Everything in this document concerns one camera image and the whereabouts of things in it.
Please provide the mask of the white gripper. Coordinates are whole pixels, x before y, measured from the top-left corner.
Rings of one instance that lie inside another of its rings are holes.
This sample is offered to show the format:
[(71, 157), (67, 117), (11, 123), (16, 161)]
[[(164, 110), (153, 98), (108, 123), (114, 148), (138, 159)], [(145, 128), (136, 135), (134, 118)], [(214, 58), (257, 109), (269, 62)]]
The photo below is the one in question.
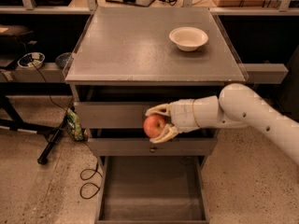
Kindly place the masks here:
[(164, 143), (177, 136), (178, 133), (198, 130), (199, 127), (193, 114), (193, 103), (193, 99), (182, 99), (171, 104), (161, 104), (149, 108), (145, 113), (147, 117), (154, 114), (171, 116), (171, 122), (174, 125), (166, 124), (159, 136), (150, 139), (151, 143)]

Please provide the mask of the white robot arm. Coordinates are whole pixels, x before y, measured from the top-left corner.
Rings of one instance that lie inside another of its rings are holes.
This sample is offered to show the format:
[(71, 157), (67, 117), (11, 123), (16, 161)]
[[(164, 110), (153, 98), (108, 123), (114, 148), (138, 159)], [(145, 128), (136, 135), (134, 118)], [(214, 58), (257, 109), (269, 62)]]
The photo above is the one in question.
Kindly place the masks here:
[(152, 137), (164, 143), (180, 133), (204, 128), (243, 128), (250, 126), (265, 135), (299, 165), (299, 123), (277, 112), (251, 88), (238, 83), (225, 86), (219, 96), (181, 99), (156, 105), (146, 115), (170, 118), (162, 133)]

